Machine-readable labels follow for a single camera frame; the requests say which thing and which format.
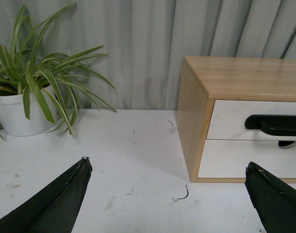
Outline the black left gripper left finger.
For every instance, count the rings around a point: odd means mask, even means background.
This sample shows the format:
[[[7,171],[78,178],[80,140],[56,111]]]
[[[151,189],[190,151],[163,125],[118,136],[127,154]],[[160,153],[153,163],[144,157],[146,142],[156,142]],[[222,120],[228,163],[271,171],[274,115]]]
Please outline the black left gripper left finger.
[[[92,166],[88,157],[58,176],[0,219],[0,233],[70,233],[79,214]]]

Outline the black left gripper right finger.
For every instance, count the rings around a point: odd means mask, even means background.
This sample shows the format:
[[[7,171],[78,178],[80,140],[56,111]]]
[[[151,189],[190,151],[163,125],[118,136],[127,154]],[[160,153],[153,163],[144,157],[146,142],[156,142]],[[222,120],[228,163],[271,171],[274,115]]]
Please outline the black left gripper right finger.
[[[245,186],[265,231],[296,233],[296,190],[254,162]]]

